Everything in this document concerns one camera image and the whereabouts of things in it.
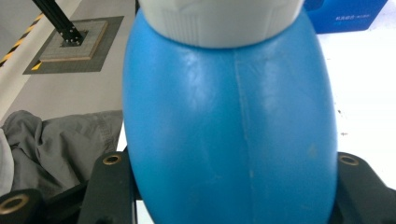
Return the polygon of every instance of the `metal base plate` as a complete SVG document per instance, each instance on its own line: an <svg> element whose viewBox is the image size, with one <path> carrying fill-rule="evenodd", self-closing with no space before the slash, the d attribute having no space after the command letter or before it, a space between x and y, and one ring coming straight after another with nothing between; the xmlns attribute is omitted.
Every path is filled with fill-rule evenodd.
<svg viewBox="0 0 396 224"><path fill-rule="evenodd" d="M44 51L48 48L52 39L59 35L55 30L49 36L47 41L43 44L41 49L38 51L37 55L33 58L33 60L29 63L25 71L24 75L35 75L35 74L62 74L62 73L85 73L85 72L100 72L102 70L102 66L105 62L108 51L113 44L114 38L117 35L117 32L122 23L123 16L119 17L108 17L108 18L98 18L98 19L89 19L89 20L81 20L81 21L73 21L73 23L79 24L83 22L93 22L93 21L105 21L107 22L106 31L103 33L102 39L97 44L96 50L92 54L92 57L89 60L76 60L75 58L69 58L69 60L63 61L41 61L43 58ZM57 43L54 47L56 49L60 48L60 43Z"/></svg>
<svg viewBox="0 0 396 224"><path fill-rule="evenodd" d="M43 54L41 54L41 62L89 60L92 58L105 33L107 21L74 22L74 24L80 32L88 31L82 44L77 47L64 47L64 39L57 34L51 39Z"/></svg>

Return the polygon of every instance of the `gray cloth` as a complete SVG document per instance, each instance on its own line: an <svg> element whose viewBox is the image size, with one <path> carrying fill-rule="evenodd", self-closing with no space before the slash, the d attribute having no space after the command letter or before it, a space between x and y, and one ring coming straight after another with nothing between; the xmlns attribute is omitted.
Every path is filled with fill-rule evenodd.
<svg viewBox="0 0 396 224"><path fill-rule="evenodd" d="M116 150L121 124L121 111L44 121L11 114L2 128L14 159L12 190L39 189L48 199L88 180L96 159Z"/></svg>

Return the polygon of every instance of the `white cap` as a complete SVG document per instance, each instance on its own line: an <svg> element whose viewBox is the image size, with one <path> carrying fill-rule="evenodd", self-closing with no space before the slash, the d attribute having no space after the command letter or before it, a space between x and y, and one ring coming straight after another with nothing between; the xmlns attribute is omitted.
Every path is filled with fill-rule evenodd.
<svg viewBox="0 0 396 224"><path fill-rule="evenodd" d="M150 26L177 42L236 48L291 25L304 0L140 0Z"/></svg>

